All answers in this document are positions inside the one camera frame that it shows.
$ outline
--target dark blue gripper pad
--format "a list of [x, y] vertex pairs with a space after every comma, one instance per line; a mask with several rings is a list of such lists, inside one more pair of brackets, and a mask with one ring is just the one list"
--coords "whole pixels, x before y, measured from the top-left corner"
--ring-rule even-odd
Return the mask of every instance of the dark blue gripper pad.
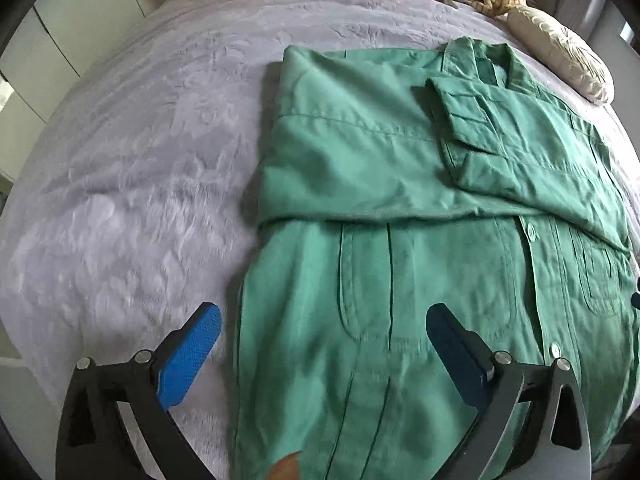
[[488, 402], [487, 376], [465, 345], [465, 329], [444, 303], [431, 305], [426, 317], [427, 336], [467, 406], [484, 409]]
[[[640, 278], [638, 278], [638, 283], [637, 283], [637, 289], [640, 290]], [[634, 307], [636, 307], [638, 310], [640, 310], [640, 294], [638, 294], [637, 292], [634, 292], [631, 295], [631, 305], [633, 305]]]
[[159, 371], [158, 400], [164, 410], [182, 402], [221, 330], [220, 309], [214, 304], [208, 304]]

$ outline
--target lavender blanket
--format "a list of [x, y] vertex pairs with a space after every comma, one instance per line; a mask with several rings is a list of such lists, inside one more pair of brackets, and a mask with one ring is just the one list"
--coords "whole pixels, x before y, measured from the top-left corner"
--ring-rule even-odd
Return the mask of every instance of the lavender blanket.
[[226, 330], [172, 414], [226, 478], [227, 357], [283, 49], [436, 48], [459, 36], [520, 50], [609, 139], [638, 256], [640, 163], [615, 113], [533, 60], [504, 22], [434, 0], [170, 0], [67, 95], [0, 220], [0, 317], [55, 407], [78, 358], [128, 360], [213, 301]]

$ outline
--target cabinet door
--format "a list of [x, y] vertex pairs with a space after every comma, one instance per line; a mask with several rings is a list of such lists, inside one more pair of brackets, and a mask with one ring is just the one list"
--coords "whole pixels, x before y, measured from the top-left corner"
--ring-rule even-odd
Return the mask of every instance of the cabinet door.
[[0, 56], [0, 72], [44, 121], [79, 79], [33, 9]]
[[37, 0], [35, 7], [51, 37], [80, 75], [143, 18], [136, 0]]
[[14, 181], [45, 123], [1, 78], [0, 90], [0, 173]]

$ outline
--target screw head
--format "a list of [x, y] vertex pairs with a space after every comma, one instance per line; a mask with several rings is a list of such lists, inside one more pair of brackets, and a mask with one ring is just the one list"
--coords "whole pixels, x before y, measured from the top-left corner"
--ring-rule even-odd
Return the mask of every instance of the screw head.
[[556, 361], [556, 366], [565, 372], [571, 370], [571, 363], [564, 357], [561, 357]]
[[86, 370], [90, 364], [91, 364], [91, 359], [89, 359], [88, 357], [81, 357], [78, 359], [78, 362], [76, 363], [76, 368], [78, 370]]
[[135, 355], [134, 359], [137, 363], [144, 364], [151, 361], [152, 355], [151, 350], [141, 350]]
[[510, 365], [513, 361], [511, 354], [509, 352], [505, 352], [504, 350], [498, 350], [494, 354], [495, 362], [501, 365]]

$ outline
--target beige pillow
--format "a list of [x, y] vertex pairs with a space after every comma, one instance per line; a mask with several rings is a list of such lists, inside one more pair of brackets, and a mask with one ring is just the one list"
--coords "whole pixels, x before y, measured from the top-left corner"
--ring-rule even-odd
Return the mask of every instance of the beige pillow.
[[580, 95], [597, 105], [613, 101], [607, 65], [574, 31], [546, 12], [525, 6], [511, 9], [507, 23], [534, 56]]

